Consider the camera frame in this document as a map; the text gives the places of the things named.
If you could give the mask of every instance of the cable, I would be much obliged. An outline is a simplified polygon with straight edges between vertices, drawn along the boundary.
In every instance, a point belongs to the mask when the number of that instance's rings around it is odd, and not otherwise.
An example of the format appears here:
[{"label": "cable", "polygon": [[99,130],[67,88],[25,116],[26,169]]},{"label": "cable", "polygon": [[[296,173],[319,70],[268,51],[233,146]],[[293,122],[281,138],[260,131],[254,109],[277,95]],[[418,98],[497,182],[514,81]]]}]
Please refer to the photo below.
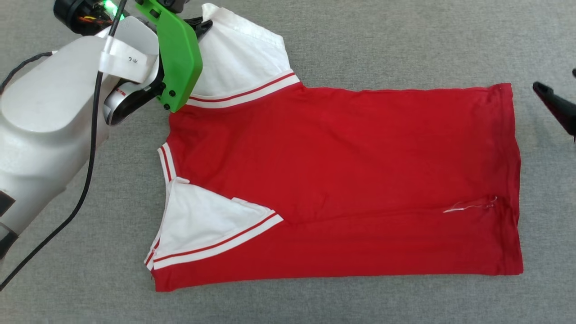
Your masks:
[{"label": "cable", "polygon": [[[110,32],[108,33],[108,38],[111,39],[116,34],[116,29],[118,28],[118,23],[120,22],[120,16],[124,11],[124,7],[126,6],[127,0],[121,0],[120,4],[118,5],[118,11],[116,12],[116,16],[114,17],[114,22],[112,23],[112,27],[110,28]],[[98,131],[98,100],[100,98],[100,87],[102,86],[102,77],[103,73],[98,71],[96,75],[96,84],[94,86],[94,100],[92,104],[92,131],[90,134],[90,158],[88,159],[88,171],[86,174],[86,182],[84,184],[84,189],[82,190],[82,195],[76,204],[76,207],[72,211],[72,214],[68,216],[68,218],[55,229],[47,238],[45,238],[20,264],[8,275],[6,280],[2,284],[0,284],[0,292],[8,285],[8,283],[18,274],[18,272],[30,261],[50,240],[54,238],[54,236],[58,235],[61,230],[63,230],[70,222],[76,217],[82,205],[84,204],[84,200],[86,200],[86,196],[88,195],[88,189],[90,188],[90,182],[92,181],[92,173],[94,171],[94,158],[96,157],[96,138],[97,138],[97,131]]]},{"label": "cable", "polygon": [[14,70],[12,70],[8,74],[6,79],[4,79],[4,81],[2,82],[2,85],[0,85],[0,95],[4,93],[4,89],[6,89],[6,86],[8,85],[10,80],[12,80],[12,78],[16,75],[16,73],[18,73],[18,71],[22,70],[22,68],[24,66],[26,66],[28,63],[38,61],[39,59],[41,59],[43,57],[48,57],[48,56],[52,56],[52,52],[40,53],[38,55],[35,55],[35,56],[23,61],[22,63],[20,63],[20,65],[18,65]]}]

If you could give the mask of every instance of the green led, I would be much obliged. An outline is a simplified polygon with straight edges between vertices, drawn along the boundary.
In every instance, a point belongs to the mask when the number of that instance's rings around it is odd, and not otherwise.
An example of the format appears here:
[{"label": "green led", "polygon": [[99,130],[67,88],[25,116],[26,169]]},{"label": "green led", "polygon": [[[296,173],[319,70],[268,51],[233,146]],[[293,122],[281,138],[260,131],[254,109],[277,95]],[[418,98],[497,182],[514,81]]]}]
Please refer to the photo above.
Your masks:
[{"label": "green led", "polygon": [[114,18],[116,16],[116,12],[118,11],[118,7],[112,2],[112,0],[104,0],[104,8],[108,13],[111,13],[110,18]]}]

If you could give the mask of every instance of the striped trim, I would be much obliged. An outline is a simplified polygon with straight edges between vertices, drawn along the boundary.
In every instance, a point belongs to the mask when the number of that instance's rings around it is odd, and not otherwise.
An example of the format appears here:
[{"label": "striped trim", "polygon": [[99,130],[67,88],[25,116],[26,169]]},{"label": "striped trim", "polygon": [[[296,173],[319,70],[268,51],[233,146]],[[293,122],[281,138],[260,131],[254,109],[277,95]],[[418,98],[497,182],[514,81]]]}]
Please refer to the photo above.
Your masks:
[{"label": "striped trim", "polygon": [[226,108],[267,96],[287,86],[299,83],[300,79],[292,70],[286,71],[258,88],[251,89],[233,96],[207,97],[191,96],[187,104],[200,108]]},{"label": "striped trim", "polygon": [[273,212],[273,214],[267,216],[265,219],[263,219],[256,225],[214,245],[199,248],[192,251],[154,258],[153,259],[154,269],[161,269],[178,263],[186,263],[213,257],[215,255],[228,251],[234,247],[237,247],[250,239],[257,237],[258,235],[272,228],[274,225],[277,225],[281,221],[283,221],[281,216]]},{"label": "striped trim", "polygon": [[162,164],[162,171],[164,172],[164,180],[168,184],[176,177],[176,168],[174,167],[174,160],[172,160],[172,151],[168,143],[164,143],[159,149],[160,163]]}]

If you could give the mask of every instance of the white tape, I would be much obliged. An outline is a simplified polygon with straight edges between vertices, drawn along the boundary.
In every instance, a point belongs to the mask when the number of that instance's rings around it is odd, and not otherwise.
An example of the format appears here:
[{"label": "white tape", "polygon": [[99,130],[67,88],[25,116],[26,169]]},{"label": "white tape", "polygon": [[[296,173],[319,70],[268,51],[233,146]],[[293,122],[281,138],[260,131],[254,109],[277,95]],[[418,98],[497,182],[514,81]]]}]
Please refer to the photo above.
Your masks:
[{"label": "white tape", "polygon": [[102,52],[99,71],[142,83],[150,74],[157,55],[147,55],[118,39],[111,42],[110,53]]}]

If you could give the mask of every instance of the gray background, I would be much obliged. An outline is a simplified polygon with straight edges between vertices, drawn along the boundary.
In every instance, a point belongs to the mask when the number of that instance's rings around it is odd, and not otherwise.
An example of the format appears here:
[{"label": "gray background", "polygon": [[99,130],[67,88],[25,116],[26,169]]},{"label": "gray background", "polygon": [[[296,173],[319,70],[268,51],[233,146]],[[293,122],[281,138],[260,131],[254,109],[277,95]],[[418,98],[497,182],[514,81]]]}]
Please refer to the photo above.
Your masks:
[{"label": "gray background", "polygon": [[[77,37],[53,17],[52,3],[0,2],[2,78],[22,60]],[[200,4],[192,0],[183,17],[201,15]],[[216,4],[283,35],[293,69],[309,87],[511,82],[525,273],[270,280],[155,293],[142,261],[163,211],[156,149],[169,129],[168,114],[154,102],[112,131],[98,151],[84,208],[0,293],[0,322],[576,322],[576,145],[531,91],[539,80],[576,101],[576,2]],[[129,11],[136,12],[133,2]],[[0,278],[70,213],[84,176],[85,169],[26,230]]]}]

